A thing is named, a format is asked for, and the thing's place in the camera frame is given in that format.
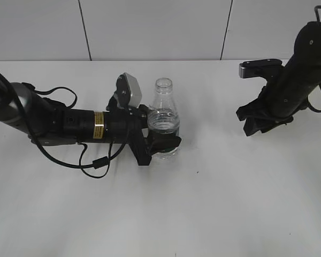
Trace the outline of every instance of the clear plastic bottle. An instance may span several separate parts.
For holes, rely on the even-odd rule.
[[[180,118],[173,98],[172,81],[160,78],[156,81],[155,98],[148,114],[150,130],[161,133],[179,135]],[[177,148],[167,149],[154,156],[167,159],[176,153]]]

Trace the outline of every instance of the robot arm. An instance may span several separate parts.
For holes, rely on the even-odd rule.
[[[28,83],[9,83],[0,74],[0,121],[28,134],[32,143],[48,159],[74,169],[97,169],[109,165],[110,160],[121,152],[125,144],[130,146],[138,165],[149,165],[152,154],[179,146],[180,137],[172,134],[149,132],[147,138],[144,138],[142,129],[148,128],[149,109],[140,104],[142,95],[133,76],[127,73],[120,75],[116,86],[117,90],[109,101],[107,111],[79,110],[72,109],[77,100],[76,95],[74,103],[69,107],[39,96],[67,88],[39,92]],[[44,146],[85,142],[120,143],[121,146],[111,157],[95,160],[89,165],[61,162],[44,149]]]
[[[318,111],[309,103],[308,95],[317,86],[321,88],[321,22],[310,22],[300,31],[294,55],[285,67],[276,59],[244,62],[239,74],[241,78],[267,80],[258,98],[236,112],[239,120],[246,120],[247,136],[290,123],[299,110]]]

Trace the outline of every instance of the yellow label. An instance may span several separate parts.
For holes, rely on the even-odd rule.
[[[95,117],[95,124],[94,124],[94,133],[93,139],[102,139],[103,132],[105,130],[104,123],[103,123],[103,112],[101,111],[94,111]]]

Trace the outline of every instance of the white table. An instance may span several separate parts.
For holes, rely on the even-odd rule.
[[[265,80],[239,79],[238,64],[0,62],[9,81],[70,87],[76,108],[89,110],[105,110],[123,72],[137,77],[146,104],[155,80],[169,77],[183,139],[176,158],[149,167],[126,147],[96,180],[48,161],[0,123],[0,257],[321,256],[321,114],[300,111],[247,138],[235,111]],[[321,107],[318,92],[311,99]],[[90,145],[83,162],[107,149]],[[82,147],[48,151],[77,163]]]

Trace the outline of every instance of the water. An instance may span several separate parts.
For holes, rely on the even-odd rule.
[[[148,114],[149,129],[160,134],[179,135],[180,119],[178,114],[169,109],[157,109]],[[154,156],[161,159],[172,157],[177,148],[171,148],[157,153]]]

